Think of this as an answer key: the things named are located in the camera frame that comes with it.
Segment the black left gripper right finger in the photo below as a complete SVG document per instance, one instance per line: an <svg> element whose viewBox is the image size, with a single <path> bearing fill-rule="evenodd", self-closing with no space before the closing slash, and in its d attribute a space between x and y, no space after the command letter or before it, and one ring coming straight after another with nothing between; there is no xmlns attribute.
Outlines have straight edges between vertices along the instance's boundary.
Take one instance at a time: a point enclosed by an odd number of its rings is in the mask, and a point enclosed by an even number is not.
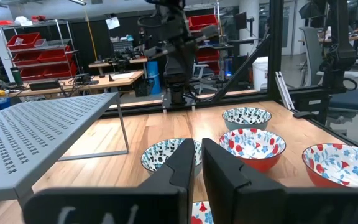
<svg viewBox="0 0 358 224"><path fill-rule="evenodd" d="M215 223L358 223L358 188L286 187L210 138L201 147Z"/></svg>

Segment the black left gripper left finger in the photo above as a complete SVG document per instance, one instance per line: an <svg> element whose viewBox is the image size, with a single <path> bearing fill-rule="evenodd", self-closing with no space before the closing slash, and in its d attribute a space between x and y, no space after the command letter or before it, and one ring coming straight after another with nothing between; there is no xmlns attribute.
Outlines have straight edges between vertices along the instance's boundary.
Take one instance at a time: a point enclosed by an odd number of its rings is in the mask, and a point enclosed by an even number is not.
<svg viewBox="0 0 358 224"><path fill-rule="evenodd" d="M67 187L37 192L25 223L191 223L195 145L185 139L137 187Z"/></svg>

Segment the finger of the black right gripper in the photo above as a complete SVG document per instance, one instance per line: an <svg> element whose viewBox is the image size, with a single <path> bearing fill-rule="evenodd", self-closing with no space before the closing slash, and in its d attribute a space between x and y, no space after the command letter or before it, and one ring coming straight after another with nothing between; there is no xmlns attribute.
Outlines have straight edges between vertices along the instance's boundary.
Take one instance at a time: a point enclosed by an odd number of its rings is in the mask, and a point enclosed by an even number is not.
<svg viewBox="0 0 358 224"><path fill-rule="evenodd" d="M196 37L197 42L202 42L213 37L219 37L219 29L217 25L208 25L199 31Z"/></svg>
<svg viewBox="0 0 358 224"><path fill-rule="evenodd" d="M155 59L166 55L171 55L177 50L176 45L167 44L162 47L155 46L144 51L144 55L149 59Z"/></svg>

